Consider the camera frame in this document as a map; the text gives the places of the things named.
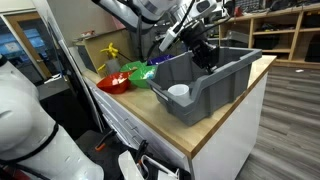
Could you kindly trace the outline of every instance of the white cup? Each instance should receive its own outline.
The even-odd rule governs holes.
[[[176,84],[168,89],[168,92],[175,97],[188,99],[190,97],[189,86],[185,84]]]

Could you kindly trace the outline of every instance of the gray floor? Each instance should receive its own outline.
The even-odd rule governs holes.
[[[257,143],[237,179],[320,179],[320,71],[274,67]]]

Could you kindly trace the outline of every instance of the green bowl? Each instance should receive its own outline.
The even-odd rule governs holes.
[[[128,64],[122,66],[120,69],[120,72],[135,71],[145,65],[146,65],[146,63],[142,63],[140,61],[131,62],[131,63],[128,63]]]
[[[129,80],[132,84],[138,86],[139,88],[149,88],[147,79],[152,79],[156,71],[156,66],[142,66],[136,70]]]

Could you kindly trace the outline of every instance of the table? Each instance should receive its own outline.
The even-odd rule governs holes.
[[[137,148],[142,139],[156,156],[191,172],[194,179],[234,179],[250,154],[260,121],[267,72],[276,59],[263,56],[252,64],[247,90],[197,124],[188,127],[166,112],[148,89],[110,95],[83,72],[103,117],[120,139]]]

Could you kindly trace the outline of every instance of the wooden countertop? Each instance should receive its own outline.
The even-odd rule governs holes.
[[[248,89],[235,102],[226,104],[215,111],[211,117],[205,118],[191,127],[169,114],[157,100],[155,93],[149,89],[136,88],[121,95],[111,96],[192,159],[268,72],[275,59],[276,56],[263,56],[255,61],[252,64]],[[100,77],[92,72],[84,72],[83,75],[95,83],[100,81]]]

